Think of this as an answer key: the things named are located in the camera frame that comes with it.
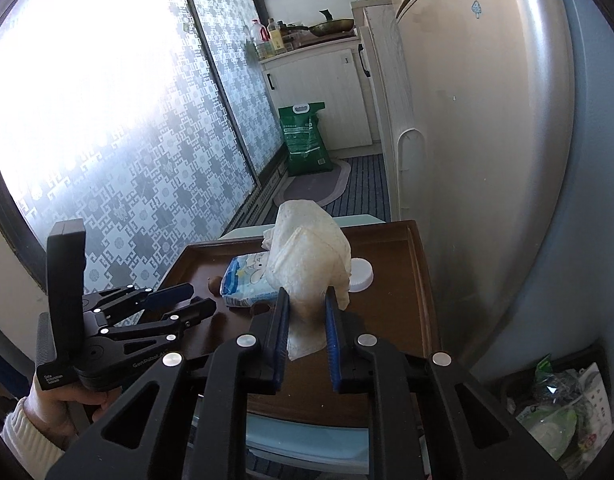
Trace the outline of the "white sleeve forearm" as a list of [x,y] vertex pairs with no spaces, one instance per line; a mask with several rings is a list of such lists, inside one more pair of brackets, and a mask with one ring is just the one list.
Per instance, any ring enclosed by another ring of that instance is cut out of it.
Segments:
[[34,480],[44,480],[65,452],[45,437],[24,411],[25,398],[5,417],[0,436],[16,460]]

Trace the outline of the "person's left hand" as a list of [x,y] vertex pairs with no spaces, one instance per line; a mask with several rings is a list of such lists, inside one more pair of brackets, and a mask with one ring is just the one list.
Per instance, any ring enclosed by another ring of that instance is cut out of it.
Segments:
[[43,390],[34,376],[30,393],[22,401],[22,409],[40,434],[66,451],[83,433],[84,418],[88,424],[97,422],[120,395],[121,388],[95,392],[81,384]]

